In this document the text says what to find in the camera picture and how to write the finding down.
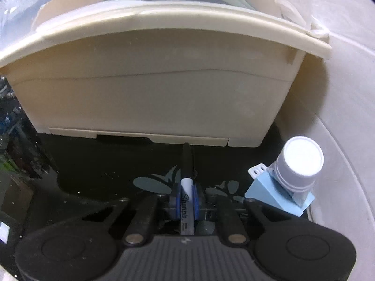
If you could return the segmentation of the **beige plastic storage box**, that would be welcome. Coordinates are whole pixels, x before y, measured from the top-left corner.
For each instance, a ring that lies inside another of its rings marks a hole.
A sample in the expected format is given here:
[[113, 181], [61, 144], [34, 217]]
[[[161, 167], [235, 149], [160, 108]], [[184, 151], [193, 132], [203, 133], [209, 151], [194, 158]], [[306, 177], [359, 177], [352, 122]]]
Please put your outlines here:
[[1, 0], [1, 73], [40, 134], [257, 147], [306, 55], [311, 0]]

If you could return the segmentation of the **light blue box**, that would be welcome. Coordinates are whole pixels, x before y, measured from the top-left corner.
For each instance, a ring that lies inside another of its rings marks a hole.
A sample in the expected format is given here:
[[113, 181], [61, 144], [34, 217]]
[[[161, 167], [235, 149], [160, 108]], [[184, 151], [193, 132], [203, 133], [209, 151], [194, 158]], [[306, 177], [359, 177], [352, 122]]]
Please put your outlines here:
[[246, 199], [260, 200], [263, 203], [299, 217], [303, 215], [304, 211], [315, 200], [315, 196], [310, 192], [304, 204], [299, 206], [266, 169], [250, 168], [248, 173], [253, 182], [245, 193]]

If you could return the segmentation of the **black Sharpie marker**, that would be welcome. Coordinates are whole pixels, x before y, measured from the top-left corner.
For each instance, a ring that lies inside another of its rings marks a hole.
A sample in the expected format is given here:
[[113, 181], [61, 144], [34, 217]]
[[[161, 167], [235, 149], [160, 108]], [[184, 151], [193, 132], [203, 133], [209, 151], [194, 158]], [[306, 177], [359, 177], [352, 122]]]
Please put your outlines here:
[[180, 234], [187, 236], [194, 235], [193, 176], [193, 152], [191, 151], [190, 144], [184, 143], [180, 180]]

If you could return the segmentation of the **white round cap bottle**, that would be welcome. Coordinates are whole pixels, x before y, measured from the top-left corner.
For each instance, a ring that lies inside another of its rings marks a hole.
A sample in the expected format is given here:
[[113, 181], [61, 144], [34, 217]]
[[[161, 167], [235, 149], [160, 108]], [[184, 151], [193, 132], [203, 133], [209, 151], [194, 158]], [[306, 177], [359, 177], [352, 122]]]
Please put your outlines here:
[[283, 187], [303, 193], [311, 190], [323, 165], [319, 144], [306, 136], [295, 136], [287, 140], [270, 168]]

